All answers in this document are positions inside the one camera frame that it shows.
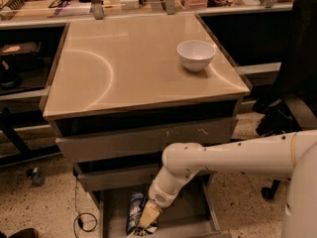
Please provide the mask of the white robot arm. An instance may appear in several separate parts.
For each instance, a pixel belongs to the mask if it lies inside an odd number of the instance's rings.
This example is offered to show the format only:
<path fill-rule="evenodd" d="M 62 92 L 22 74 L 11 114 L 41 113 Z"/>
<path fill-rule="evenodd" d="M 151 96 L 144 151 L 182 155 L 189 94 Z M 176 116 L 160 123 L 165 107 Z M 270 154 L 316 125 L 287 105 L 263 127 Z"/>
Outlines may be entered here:
<path fill-rule="evenodd" d="M 281 238 L 317 238 L 317 131 L 299 131 L 203 147 L 173 143 L 149 189 L 140 224 L 147 228 L 198 173 L 243 172 L 285 176 L 290 185 Z"/>

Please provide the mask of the white gripper with vent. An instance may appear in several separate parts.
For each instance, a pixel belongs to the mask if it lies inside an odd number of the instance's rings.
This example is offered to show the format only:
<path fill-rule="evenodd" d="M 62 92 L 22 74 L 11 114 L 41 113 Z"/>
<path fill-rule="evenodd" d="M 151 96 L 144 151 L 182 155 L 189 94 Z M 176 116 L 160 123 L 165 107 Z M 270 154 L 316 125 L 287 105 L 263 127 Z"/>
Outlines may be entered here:
<path fill-rule="evenodd" d="M 142 228 L 148 228 L 159 217 L 162 208 L 171 206 L 176 196 L 164 192 L 156 183 L 152 183 L 149 188 L 149 199 L 139 221 Z"/>

